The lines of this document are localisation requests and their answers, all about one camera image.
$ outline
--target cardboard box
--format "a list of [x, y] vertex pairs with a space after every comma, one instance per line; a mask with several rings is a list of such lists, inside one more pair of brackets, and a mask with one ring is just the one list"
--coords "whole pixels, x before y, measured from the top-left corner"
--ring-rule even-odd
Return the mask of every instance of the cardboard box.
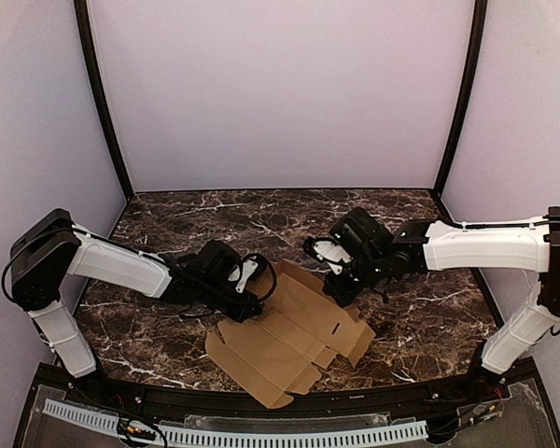
[[[353, 367], [375, 337], [358, 320], [358, 309], [342, 309], [322, 292], [323, 282], [282, 260], [275, 266], [278, 285], [263, 315], [238, 324], [218, 324], [220, 339], [207, 335], [205, 350], [238, 385], [268, 409], [281, 408], [305, 395], [337, 354]], [[264, 273], [249, 289], [260, 297], [272, 276]]]

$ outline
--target brown marble table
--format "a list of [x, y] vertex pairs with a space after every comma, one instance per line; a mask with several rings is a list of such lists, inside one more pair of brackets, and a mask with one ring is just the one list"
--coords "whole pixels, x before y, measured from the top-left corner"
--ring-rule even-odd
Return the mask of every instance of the brown marble table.
[[[394, 230], [409, 218], [434, 218], [425, 190], [291, 189], [143, 193], [130, 202], [115, 241], [146, 252], [182, 255], [208, 240], [239, 253], [288, 259], [323, 276], [326, 266], [301, 249], [305, 236], [324, 236], [355, 206]], [[353, 369], [337, 357], [317, 391], [398, 385], [466, 371], [477, 344], [496, 330], [469, 270], [409, 275], [388, 286], [388, 304], [367, 292], [356, 301], [377, 336]], [[221, 315], [182, 320], [180, 305], [92, 282], [77, 322], [113, 378], [151, 385], [240, 390], [209, 359], [203, 344]]]

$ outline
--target white panel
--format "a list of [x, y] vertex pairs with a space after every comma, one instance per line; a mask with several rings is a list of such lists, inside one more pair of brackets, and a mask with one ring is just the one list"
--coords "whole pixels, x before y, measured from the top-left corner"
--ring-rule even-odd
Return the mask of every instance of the white panel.
[[[516, 219], [560, 205], [560, 0], [497, 0], [487, 12], [444, 194], [458, 220]], [[490, 270], [487, 280], [509, 317], [529, 288], [524, 274]], [[546, 336], [532, 353], [560, 424], [560, 337]]]
[[[0, 0], [0, 274], [14, 241], [51, 209], [107, 234], [123, 203], [73, 2]], [[65, 289], [69, 307], [81, 286]], [[0, 448], [12, 446], [37, 362], [52, 359], [0, 291]]]
[[91, 0], [138, 190], [430, 187], [472, 0]]

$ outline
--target black vertical post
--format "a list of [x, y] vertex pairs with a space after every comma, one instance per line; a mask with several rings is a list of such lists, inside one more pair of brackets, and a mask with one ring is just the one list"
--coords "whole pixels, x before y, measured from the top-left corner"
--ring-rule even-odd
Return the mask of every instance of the black vertical post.
[[110, 110], [105, 99], [104, 84], [100, 76], [100, 69], [95, 54], [95, 46], [93, 45], [93, 36], [91, 34], [91, 24], [89, 12], [87, 10], [87, 0], [75, 0], [75, 12], [77, 13], [78, 35], [81, 39], [81, 47], [83, 48], [83, 57], [85, 58], [85, 66], [87, 67], [87, 75], [90, 79], [91, 91], [93, 92], [93, 101], [97, 108], [97, 114], [102, 123], [105, 142], [114, 163], [117, 177], [119, 178], [122, 192], [129, 201], [134, 196], [133, 186], [129, 173], [124, 165], [122, 153], [120, 152], [119, 141], [114, 132], [114, 125], [110, 117]]
[[467, 48], [467, 59], [465, 60], [465, 69], [460, 83], [460, 91], [458, 93], [458, 101], [456, 101], [455, 115], [448, 134], [448, 142], [441, 159], [440, 170], [436, 178], [436, 184], [433, 190], [441, 196], [444, 187], [448, 181], [448, 174], [452, 168], [455, 159], [456, 147], [460, 140], [460, 133], [463, 130], [467, 107], [469, 106], [470, 93], [473, 88], [473, 80], [477, 70], [477, 62], [479, 61], [479, 50], [482, 45], [483, 27], [485, 25], [485, 13], [487, 11], [487, 0], [475, 0], [475, 9], [473, 11], [473, 22], [470, 27], [469, 47]]

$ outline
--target dark marble surface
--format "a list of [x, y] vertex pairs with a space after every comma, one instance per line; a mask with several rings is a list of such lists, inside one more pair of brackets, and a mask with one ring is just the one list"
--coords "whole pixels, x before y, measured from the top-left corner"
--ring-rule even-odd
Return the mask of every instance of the dark marble surface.
[[[135, 196], [113, 239], [146, 252], [182, 255], [212, 238], [239, 253], [288, 259], [323, 276], [326, 267], [301, 249], [305, 236], [362, 206], [394, 230], [409, 218], [434, 218], [424, 190], [317, 189], [145, 193]], [[468, 270], [409, 275], [389, 285], [388, 304], [370, 292], [356, 305], [377, 336], [353, 369], [338, 356], [317, 391], [397, 385], [466, 371], [477, 344], [496, 329]], [[222, 318], [181, 320], [180, 305], [93, 282], [77, 322], [113, 378], [152, 385], [240, 390], [209, 359], [203, 344]]]

